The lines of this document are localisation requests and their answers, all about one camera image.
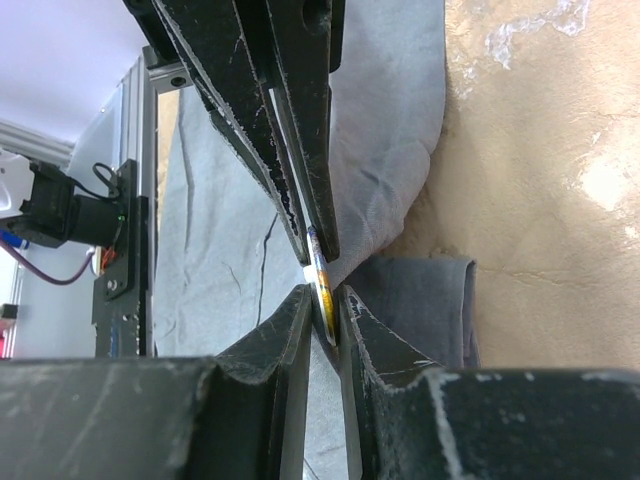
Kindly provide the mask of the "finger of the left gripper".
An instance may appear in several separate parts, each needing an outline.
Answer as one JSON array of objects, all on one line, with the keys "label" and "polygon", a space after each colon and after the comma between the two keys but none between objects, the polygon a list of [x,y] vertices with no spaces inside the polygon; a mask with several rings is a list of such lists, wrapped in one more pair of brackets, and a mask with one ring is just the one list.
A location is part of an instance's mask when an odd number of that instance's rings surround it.
[{"label": "finger of the left gripper", "polygon": [[268,91],[240,38],[235,1],[156,1],[215,129],[274,203],[300,264],[309,261],[300,200]]},{"label": "finger of the left gripper", "polygon": [[329,175],[332,92],[341,64],[338,1],[237,1],[234,4],[276,149],[266,169],[294,252],[307,261],[306,231],[315,228],[329,261],[340,254]]}]

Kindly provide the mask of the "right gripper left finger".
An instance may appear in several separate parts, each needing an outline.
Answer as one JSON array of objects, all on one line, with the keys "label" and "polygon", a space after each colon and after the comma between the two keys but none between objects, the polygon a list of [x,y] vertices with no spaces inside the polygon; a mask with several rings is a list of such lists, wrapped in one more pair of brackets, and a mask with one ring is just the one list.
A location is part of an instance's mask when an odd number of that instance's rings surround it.
[{"label": "right gripper left finger", "polygon": [[5,479],[299,479],[312,292],[214,357],[5,361]]}]

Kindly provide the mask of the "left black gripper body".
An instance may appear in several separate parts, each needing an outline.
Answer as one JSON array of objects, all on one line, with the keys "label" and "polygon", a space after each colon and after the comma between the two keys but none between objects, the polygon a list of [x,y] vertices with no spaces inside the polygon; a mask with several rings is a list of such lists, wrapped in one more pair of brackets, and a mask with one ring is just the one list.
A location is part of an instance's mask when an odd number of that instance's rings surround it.
[{"label": "left black gripper body", "polygon": [[[148,45],[142,49],[145,67],[151,84],[159,93],[168,93],[192,84],[191,75],[181,61],[176,47],[163,23],[163,18],[151,1],[123,1],[129,14],[135,19]],[[240,10],[236,13],[241,31],[240,38],[248,42],[253,56],[252,66],[260,82],[273,85],[275,70],[274,40],[271,38],[267,3],[265,1],[237,1]],[[300,20],[312,33],[321,27],[329,35],[329,72],[341,66],[346,3],[344,1],[301,1],[301,12],[293,18]]]}]

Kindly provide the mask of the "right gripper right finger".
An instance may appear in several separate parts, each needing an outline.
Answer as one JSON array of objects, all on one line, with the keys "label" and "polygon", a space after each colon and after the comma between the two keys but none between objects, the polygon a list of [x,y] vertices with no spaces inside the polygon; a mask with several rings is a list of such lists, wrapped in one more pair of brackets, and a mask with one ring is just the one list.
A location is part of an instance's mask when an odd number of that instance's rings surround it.
[{"label": "right gripper right finger", "polygon": [[337,294],[353,479],[635,479],[639,375],[447,369]]}]

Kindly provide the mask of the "grey button shirt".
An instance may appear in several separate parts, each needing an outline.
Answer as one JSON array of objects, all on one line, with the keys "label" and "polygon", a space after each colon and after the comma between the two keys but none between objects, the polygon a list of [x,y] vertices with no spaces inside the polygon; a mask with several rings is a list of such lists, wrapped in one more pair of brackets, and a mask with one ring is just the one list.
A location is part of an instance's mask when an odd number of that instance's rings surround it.
[{"label": "grey button shirt", "polygon": [[[445,5],[346,3],[332,92],[329,175],[340,254],[332,295],[401,232],[428,172],[444,115]],[[180,169],[164,203],[157,283],[162,354],[217,356],[310,285],[274,203],[212,125],[194,84],[176,126]],[[311,327],[305,436],[346,454],[335,348]]]}]

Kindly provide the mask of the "yellow oval brooch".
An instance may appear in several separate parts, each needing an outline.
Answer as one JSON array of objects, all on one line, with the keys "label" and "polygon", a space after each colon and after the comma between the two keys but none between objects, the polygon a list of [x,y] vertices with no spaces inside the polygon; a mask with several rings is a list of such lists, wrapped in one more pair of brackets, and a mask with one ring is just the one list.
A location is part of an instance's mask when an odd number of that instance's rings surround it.
[{"label": "yellow oval brooch", "polygon": [[310,264],[303,268],[303,273],[305,280],[315,289],[316,302],[320,311],[320,321],[325,337],[328,343],[335,347],[338,343],[338,322],[327,273],[326,259],[322,252],[318,233],[313,226],[307,229],[306,242]]}]

